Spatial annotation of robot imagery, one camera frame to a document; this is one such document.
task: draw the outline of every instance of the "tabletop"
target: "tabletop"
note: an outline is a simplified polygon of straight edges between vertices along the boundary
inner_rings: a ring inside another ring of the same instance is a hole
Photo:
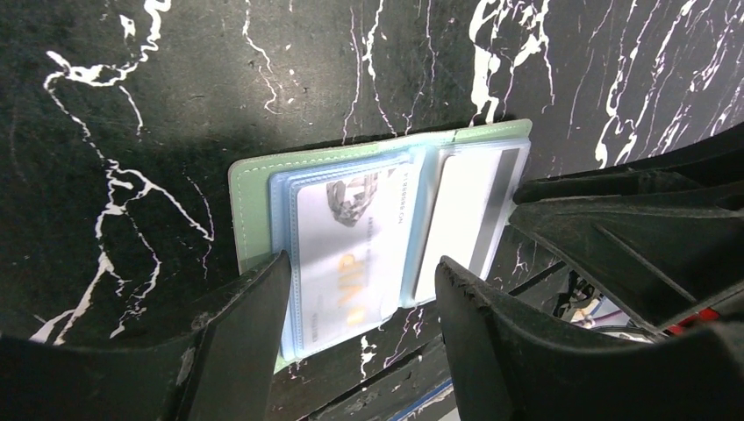
[[[530,118],[534,179],[665,153],[744,119],[734,0],[0,11],[0,330],[50,344],[105,342],[235,279],[227,169],[240,159]],[[550,258],[507,229],[489,282],[511,289]],[[268,417],[394,415],[447,379],[437,319],[433,303],[401,310],[285,368]],[[395,377],[407,386],[385,381],[409,368]]]

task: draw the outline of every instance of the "open wallet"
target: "open wallet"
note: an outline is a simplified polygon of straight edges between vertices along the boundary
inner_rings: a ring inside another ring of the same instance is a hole
[[[240,272],[287,250],[276,369],[434,299],[448,255],[486,277],[529,152],[529,120],[235,162]]]

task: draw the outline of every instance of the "red object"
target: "red object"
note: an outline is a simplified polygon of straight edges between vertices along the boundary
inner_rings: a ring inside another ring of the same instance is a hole
[[[711,320],[716,320],[718,318],[719,314],[714,309],[702,309],[701,311],[693,314],[692,316],[689,316],[676,325],[668,327],[667,330],[670,331],[672,334],[680,335],[682,334],[682,332],[685,331],[685,329],[688,329],[695,323],[710,322]]]

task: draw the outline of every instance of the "card holder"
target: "card holder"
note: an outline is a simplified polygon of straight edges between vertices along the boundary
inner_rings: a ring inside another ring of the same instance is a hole
[[[531,127],[517,120],[233,164],[240,272],[252,256],[290,253],[292,292],[275,369],[381,325],[398,306],[433,300],[442,254],[485,277]],[[401,169],[404,219],[396,210]],[[371,262],[368,270],[358,268],[362,261]]]

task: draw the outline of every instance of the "black marble surface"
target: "black marble surface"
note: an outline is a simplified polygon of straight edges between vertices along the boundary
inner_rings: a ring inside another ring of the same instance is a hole
[[[532,179],[664,153],[744,119],[735,0],[64,0],[0,12],[0,330],[58,345],[116,346],[157,324],[155,309],[237,276],[226,171],[239,159],[531,118]],[[505,239],[491,281],[525,281],[533,249]],[[409,312],[367,347],[352,339],[285,368],[272,417],[310,414],[438,335],[433,306]]]

